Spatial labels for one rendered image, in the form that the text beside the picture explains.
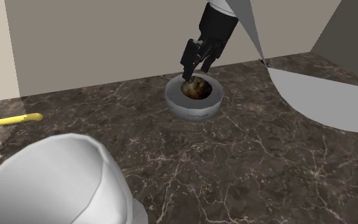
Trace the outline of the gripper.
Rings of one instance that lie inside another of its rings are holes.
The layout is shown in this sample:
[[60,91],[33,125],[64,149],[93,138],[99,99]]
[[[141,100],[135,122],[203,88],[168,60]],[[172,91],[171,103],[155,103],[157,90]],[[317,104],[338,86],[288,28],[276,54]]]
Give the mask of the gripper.
[[[184,49],[181,65],[183,66],[182,78],[186,81],[191,76],[201,62],[201,71],[207,73],[216,59],[220,58],[226,41],[231,37],[235,27],[238,24],[238,18],[226,15],[207,3],[199,23],[199,40],[189,39]],[[212,39],[222,41],[214,46],[208,46],[205,40]]]

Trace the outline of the brown mottled round object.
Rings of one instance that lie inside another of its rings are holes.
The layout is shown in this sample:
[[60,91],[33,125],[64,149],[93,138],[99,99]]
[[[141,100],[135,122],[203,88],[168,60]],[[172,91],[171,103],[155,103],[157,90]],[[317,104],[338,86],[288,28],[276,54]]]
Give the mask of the brown mottled round object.
[[192,76],[189,81],[184,81],[181,85],[182,93],[195,100],[207,98],[212,92],[212,85],[203,78]]

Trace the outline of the grey round bowl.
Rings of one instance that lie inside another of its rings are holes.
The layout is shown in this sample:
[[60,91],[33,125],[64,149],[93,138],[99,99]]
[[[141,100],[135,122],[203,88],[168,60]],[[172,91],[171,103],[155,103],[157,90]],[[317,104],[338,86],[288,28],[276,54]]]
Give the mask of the grey round bowl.
[[179,74],[166,84],[164,98],[168,110],[176,117],[190,122],[202,122],[217,114],[224,92],[221,84],[210,76],[193,73],[193,77],[202,78],[212,86],[212,91],[208,97],[198,100],[185,96],[181,90],[184,79]]

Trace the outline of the yellow-handled white tool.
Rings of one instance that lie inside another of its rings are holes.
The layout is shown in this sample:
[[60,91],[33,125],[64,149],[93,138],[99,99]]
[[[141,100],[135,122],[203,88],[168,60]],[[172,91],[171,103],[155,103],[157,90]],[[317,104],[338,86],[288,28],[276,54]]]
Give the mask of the yellow-handled white tool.
[[22,123],[28,121],[40,121],[43,119],[43,115],[40,113],[31,113],[26,115],[18,115],[0,119],[0,125],[11,125],[15,123]]

